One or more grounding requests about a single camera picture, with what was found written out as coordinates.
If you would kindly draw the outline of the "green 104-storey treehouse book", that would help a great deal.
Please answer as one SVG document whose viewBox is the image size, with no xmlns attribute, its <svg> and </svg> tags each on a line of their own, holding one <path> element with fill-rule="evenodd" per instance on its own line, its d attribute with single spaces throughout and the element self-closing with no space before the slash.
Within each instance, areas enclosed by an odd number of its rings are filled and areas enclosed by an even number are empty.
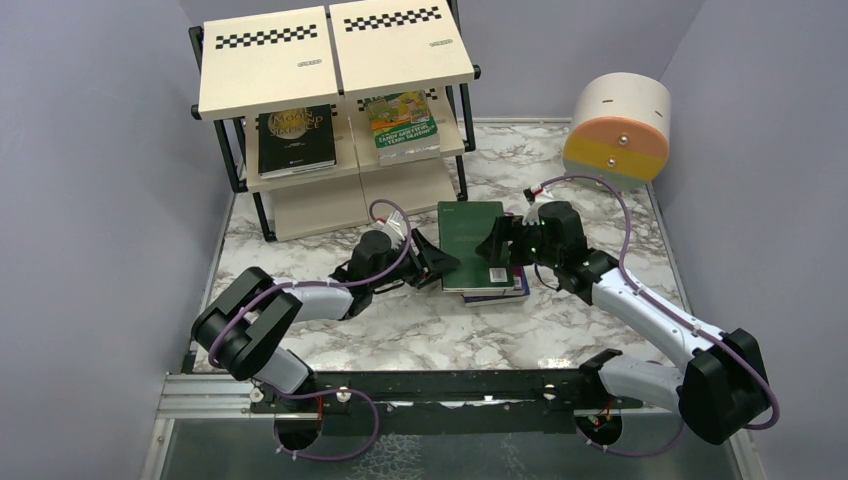
<svg viewBox="0 0 848 480">
<path fill-rule="evenodd" d="M 439 144 L 435 117 L 424 90 L 363 100 L 377 151 L 388 154 Z"/>
</svg>

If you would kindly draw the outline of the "green 65-storey treehouse book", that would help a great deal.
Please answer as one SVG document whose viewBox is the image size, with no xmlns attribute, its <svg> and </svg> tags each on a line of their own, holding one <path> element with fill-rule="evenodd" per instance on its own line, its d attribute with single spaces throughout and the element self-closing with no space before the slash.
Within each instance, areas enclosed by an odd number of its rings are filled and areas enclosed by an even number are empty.
<svg viewBox="0 0 848 480">
<path fill-rule="evenodd" d="M 282 168 L 277 170 L 269 170 L 260 172 L 259 177 L 263 180 L 273 180 L 278 178 L 288 178 L 291 176 L 302 177 L 307 174 L 324 173 L 332 171 L 336 167 L 335 164 L 315 164 L 306 165 L 299 168 Z"/>
</svg>

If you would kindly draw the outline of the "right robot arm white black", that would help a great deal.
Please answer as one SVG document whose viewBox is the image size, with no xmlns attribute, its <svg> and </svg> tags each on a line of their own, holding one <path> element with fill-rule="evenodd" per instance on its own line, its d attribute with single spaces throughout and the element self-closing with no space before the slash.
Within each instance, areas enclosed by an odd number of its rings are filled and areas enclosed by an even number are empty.
<svg viewBox="0 0 848 480">
<path fill-rule="evenodd" d="M 606 352 L 581 368 L 597 390 L 675 412 L 714 445 L 779 420 L 758 341 L 743 329 L 725 332 L 688 314 L 637 280 L 622 260 L 590 247 L 570 203 L 537 202 L 524 216 L 496 218 L 475 252 L 489 263 L 550 269 L 559 289 L 617 317 L 672 363 Z"/>
</svg>

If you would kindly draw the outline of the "floral cover book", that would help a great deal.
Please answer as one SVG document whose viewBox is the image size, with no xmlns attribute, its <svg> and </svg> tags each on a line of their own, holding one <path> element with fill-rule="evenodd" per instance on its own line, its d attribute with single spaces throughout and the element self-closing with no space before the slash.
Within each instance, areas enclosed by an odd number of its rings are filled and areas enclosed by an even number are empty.
<svg viewBox="0 0 848 480">
<path fill-rule="evenodd" d="M 436 158 L 440 153 L 441 149 L 438 143 L 430 146 L 404 145 L 403 150 L 380 153 L 378 163 L 380 166 L 392 166 Z"/>
</svg>

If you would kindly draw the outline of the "plain dark green book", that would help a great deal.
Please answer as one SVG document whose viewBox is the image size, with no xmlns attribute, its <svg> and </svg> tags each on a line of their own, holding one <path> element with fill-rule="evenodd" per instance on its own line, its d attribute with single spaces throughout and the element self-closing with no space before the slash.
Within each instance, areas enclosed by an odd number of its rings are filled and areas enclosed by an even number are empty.
<svg viewBox="0 0 848 480">
<path fill-rule="evenodd" d="M 459 266 L 442 277 L 442 291 L 472 297 L 517 296 L 520 274 L 503 254 L 487 260 L 475 252 L 504 214 L 501 201 L 440 201 L 437 205 L 439 248 Z"/>
</svg>

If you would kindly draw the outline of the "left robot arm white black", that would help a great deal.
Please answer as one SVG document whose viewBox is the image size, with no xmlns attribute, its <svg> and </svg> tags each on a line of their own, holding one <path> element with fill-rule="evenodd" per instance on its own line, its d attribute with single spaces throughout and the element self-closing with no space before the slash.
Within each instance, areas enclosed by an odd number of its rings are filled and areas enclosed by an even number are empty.
<svg viewBox="0 0 848 480">
<path fill-rule="evenodd" d="M 460 264 L 417 229 L 405 235 L 383 226 L 364 233 L 326 280 L 277 283 L 259 267 L 246 269 L 196 318 L 191 337 L 234 379 L 302 395 L 313 371 L 281 345 L 292 324 L 352 319 L 375 295 L 403 285 L 421 289 Z"/>
</svg>

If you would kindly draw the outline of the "black Moon and Sixpence book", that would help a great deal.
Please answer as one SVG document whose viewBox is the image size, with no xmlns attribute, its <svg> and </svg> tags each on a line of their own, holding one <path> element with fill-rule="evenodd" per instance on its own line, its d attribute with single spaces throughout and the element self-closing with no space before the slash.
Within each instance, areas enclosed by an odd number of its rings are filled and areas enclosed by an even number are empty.
<svg viewBox="0 0 848 480">
<path fill-rule="evenodd" d="M 257 117 L 258 173 L 335 164 L 333 105 L 288 109 Z"/>
</svg>

